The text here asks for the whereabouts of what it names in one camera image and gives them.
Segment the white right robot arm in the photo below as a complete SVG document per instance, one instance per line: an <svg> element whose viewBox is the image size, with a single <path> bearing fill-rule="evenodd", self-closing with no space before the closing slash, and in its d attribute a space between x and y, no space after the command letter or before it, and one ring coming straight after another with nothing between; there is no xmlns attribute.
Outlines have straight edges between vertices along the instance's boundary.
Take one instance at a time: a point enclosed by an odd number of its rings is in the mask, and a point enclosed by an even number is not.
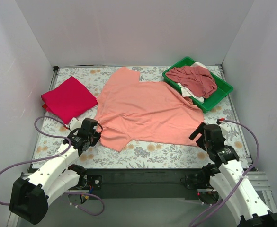
<svg viewBox="0 0 277 227"><path fill-rule="evenodd" d="M226 205L239 227L277 227L277 212L263 202L248 179L247 174L254 165L244 170L235 149L224 143L222 123L226 121L221 118L216 124L202 122L189 136L213 162L202 168L202 185L213 188L221 197L220 201L202 212L206 216L201 221L196 216L189 226L199 226Z"/></svg>

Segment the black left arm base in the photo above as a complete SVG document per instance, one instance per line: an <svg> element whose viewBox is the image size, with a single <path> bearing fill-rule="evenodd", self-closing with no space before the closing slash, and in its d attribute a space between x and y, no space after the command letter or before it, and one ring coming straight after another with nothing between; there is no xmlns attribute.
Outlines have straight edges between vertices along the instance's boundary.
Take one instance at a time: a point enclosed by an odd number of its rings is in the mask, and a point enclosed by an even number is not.
<svg viewBox="0 0 277 227"><path fill-rule="evenodd" d="M72 176L70 186L67 186L66 192L71 205L78 208L88 200L96 199L104 207L103 200L93 194L94 191L101 189L101 175L89 174L84 167L75 164L70 165L67 168L67 172Z"/></svg>

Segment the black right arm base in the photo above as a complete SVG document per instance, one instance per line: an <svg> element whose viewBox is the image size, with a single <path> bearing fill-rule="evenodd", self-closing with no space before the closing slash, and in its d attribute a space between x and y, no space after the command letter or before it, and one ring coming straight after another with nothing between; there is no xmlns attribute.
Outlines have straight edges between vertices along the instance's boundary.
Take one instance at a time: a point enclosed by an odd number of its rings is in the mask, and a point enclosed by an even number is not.
<svg viewBox="0 0 277 227"><path fill-rule="evenodd" d="M204 204L215 204L219 200L218 192L210 185L210 177L220 173L215 164L208 163L193 174L187 174L180 179L185 188L196 189L198 199Z"/></svg>

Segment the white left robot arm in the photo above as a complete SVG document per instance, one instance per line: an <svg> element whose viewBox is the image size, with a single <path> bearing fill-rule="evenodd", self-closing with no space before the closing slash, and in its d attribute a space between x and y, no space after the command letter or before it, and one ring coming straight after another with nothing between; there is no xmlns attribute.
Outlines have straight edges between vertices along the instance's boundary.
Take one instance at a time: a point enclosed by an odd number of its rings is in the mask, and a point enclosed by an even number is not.
<svg viewBox="0 0 277 227"><path fill-rule="evenodd" d="M92 191L98 189L101 176L92 176L73 162L97 144L101 125L94 119L82 122L73 118L70 133L64 138L54 158L47 160L26 179L17 179L12 186L9 210L30 222L38 224L46 215L49 206L71 188Z"/></svg>

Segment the salmon pink t-shirt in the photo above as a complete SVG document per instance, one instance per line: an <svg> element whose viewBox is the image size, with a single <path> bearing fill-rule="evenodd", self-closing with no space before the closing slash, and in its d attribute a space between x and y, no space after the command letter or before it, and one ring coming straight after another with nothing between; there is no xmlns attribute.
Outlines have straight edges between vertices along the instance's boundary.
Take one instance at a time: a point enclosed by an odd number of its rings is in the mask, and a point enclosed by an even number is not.
<svg viewBox="0 0 277 227"><path fill-rule="evenodd" d="M167 83L141 82L140 72L127 68L110 76L97 100L100 143L118 152L133 140L194 146L189 136L204 120L202 110Z"/></svg>

